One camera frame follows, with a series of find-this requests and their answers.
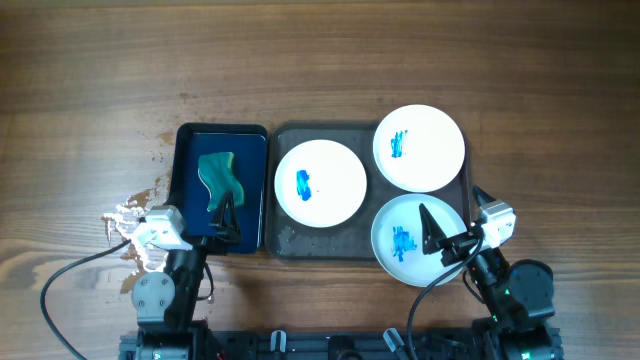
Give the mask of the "white plate blue stain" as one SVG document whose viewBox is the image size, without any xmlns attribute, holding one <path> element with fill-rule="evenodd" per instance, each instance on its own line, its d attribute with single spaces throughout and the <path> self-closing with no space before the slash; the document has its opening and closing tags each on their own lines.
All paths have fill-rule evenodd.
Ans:
<svg viewBox="0 0 640 360">
<path fill-rule="evenodd" d="M 328 228 L 351 218 L 362 205 L 367 176 L 358 156 L 336 141 L 303 142 L 280 160 L 276 199 L 294 221 Z"/>
</svg>

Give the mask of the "blue rectangular water tray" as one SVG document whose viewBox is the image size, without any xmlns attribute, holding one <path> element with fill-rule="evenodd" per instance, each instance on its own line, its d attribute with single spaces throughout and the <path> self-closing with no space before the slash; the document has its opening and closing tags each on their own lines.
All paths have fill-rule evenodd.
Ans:
<svg viewBox="0 0 640 360">
<path fill-rule="evenodd" d="M 268 132 L 256 124 L 185 123 L 176 134 L 173 169 L 166 203 L 176 206 L 190 236 L 210 236 L 213 212 L 210 195 L 198 175 L 204 155 L 232 152 L 232 172 L 242 185 L 245 201 L 235 207 L 242 243 L 228 247 L 230 253 L 250 254 L 261 245 L 264 233 L 264 200 Z"/>
</svg>

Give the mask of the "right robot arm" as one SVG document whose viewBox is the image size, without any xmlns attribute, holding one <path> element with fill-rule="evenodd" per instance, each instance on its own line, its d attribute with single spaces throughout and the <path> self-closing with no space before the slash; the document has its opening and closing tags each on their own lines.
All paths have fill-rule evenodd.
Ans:
<svg viewBox="0 0 640 360">
<path fill-rule="evenodd" d="M 553 271 L 536 260 L 508 262 L 501 246 L 513 236 L 514 209 L 478 186 L 472 193 L 478 217 L 457 235 L 447 236 L 427 207 L 419 206 L 422 251 L 425 255 L 439 255 L 445 268 L 445 273 L 425 290 L 430 291 L 464 269 L 499 327 L 528 331 L 544 325 L 555 315 Z"/>
</svg>

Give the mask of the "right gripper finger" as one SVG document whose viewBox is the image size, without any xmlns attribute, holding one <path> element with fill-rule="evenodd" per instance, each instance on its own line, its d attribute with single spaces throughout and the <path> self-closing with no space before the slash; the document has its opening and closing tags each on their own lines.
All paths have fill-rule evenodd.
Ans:
<svg viewBox="0 0 640 360">
<path fill-rule="evenodd" d="M 422 225 L 422 252 L 431 255 L 442 250 L 440 244 L 447 238 L 437 221 L 424 204 L 419 205 L 419 213 Z"/>
<path fill-rule="evenodd" d="M 482 207 L 495 201 L 494 197 L 486 193 L 477 185 L 473 186 L 472 193 L 478 207 Z"/>
</svg>

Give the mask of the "green yellow sponge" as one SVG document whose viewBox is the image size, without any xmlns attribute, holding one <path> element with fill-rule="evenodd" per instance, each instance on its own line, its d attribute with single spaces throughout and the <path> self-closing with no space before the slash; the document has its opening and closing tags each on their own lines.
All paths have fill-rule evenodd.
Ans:
<svg viewBox="0 0 640 360">
<path fill-rule="evenodd" d="M 244 188 L 234 175 L 233 152 L 217 152 L 201 155 L 198 159 L 198 176 L 209 193 L 207 210 L 213 212 L 225 193 L 233 194 L 235 206 L 245 203 Z"/>
</svg>

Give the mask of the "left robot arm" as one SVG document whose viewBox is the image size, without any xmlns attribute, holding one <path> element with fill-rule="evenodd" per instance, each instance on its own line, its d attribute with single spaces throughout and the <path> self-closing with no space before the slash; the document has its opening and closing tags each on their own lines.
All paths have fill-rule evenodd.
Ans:
<svg viewBox="0 0 640 360">
<path fill-rule="evenodd" d="M 167 252 L 164 268 L 143 275 L 132 290 L 138 326 L 152 333 L 184 332 L 193 319 L 209 255 L 226 255 L 242 242 L 232 191 L 222 196 L 209 226 L 212 236 L 189 236 L 173 205 L 156 206 L 143 218 L 134 238 Z"/>
</svg>

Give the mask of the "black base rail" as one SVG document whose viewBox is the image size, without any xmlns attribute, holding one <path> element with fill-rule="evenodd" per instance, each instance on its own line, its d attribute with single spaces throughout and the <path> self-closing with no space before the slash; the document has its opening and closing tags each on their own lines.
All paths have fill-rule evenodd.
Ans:
<svg viewBox="0 0 640 360">
<path fill-rule="evenodd" d="M 120 359 L 419 359 L 561 360 L 565 357 L 557 328 L 497 335 L 472 328 L 423 330 L 409 344 L 394 328 L 383 332 L 286 333 L 206 331 L 192 335 L 130 335 L 121 338 Z"/>
</svg>

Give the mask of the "dark brown serving tray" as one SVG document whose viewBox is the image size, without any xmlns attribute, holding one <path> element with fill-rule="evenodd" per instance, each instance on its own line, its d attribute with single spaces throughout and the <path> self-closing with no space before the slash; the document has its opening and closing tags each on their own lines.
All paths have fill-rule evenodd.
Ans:
<svg viewBox="0 0 640 360">
<path fill-rule="evenodd" d="M 287 122 L 270 136 L 263 234 L 263 246 L 270 255 L 300 261 L 376 260 L 371 246 L 375 215 L 388 201 L 407 193 L 392 185 L 375 164 L 372 142 L 376 127 L 375 122 Z M 348 147 L 360 158 L 367 175 L 367 193 L 359 210 L 347 221 L 329 228 L 312 228 L 294 221 L 275 195 L 275 172 L 280 160 L 295 146 L 315 139 L 333 140 Z"/>
</svg>

